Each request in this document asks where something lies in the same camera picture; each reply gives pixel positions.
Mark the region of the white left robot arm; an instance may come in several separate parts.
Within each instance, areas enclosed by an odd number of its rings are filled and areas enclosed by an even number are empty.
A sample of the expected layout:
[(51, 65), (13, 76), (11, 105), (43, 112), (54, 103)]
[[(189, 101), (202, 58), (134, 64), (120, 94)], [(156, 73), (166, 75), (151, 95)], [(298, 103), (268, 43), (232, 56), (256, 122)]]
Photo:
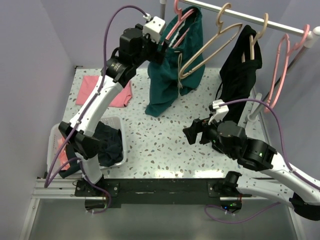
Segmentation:
[(164, 21), (157, 23), (152, 20), (145, 25), (137, 24), (125, 29), (120, 36), (119, 47), (105, 62), (101, 78), (85, 104), (68, 123), (59, 124), (67, 144), (82, 156), (79, 159), (80, 169), (88, 181), (85, 189), (92, 196), (99, 196), (104, 190), (98, 160), (102, 143), (93, 136), (96, 127), (113, 99), (136, 75), (138, 67), (146, 61), (163, 62), (168, 48), (167, 43), (161, 43), (165, 28)]

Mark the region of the green shorts with drawstring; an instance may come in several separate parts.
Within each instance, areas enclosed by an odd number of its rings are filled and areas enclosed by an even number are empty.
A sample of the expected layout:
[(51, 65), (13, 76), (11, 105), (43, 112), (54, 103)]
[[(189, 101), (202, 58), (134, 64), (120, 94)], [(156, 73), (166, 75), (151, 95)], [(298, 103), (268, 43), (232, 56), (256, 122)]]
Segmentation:
[(189, 6), (182, 13), (189, 10), (193, 13), (176, 29), (176, 16), (167, 25), (161, 41), (166, 40), (170, 32), (173, 34), (167, 39), (168, 48), (162, 64), (151, 62), (147, 73), (150, 78), (149, 104), (145, 109), (147, 115), (158, 117), (179, 97), (196, 89), (203, 77), (205, 66), (201, 66), (191, 75), (180, 78), (179, 72), (184, 64), (193, 57), (203, 46), (202, 12), (198, 7)]

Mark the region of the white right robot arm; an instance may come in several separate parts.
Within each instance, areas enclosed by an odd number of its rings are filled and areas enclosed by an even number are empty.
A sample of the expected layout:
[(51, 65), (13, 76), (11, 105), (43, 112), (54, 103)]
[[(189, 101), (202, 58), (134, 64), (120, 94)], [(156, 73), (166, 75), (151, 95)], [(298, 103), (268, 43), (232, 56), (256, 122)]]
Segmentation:
[(197, 135), (202, 134), (200, 144), (210, 143), (214, 150), (229, 157), (245, 169), (260, 172), (278, 183), (246, 177), (229, 171), (214, 189), (227, 196), (254, 195), (273, 200), (292, 208), (299, 216), (311, 220), (320, 219), (319, 182), (303, 174), (314, 183), (310, 186), (286, 165), (284, 157), (266, 142), (247, 137), (243, 127), (233, 121), (209, 124), (208, 119), (195, 119), (190, 127), (183, 129), (188, 143), (193, 145)]

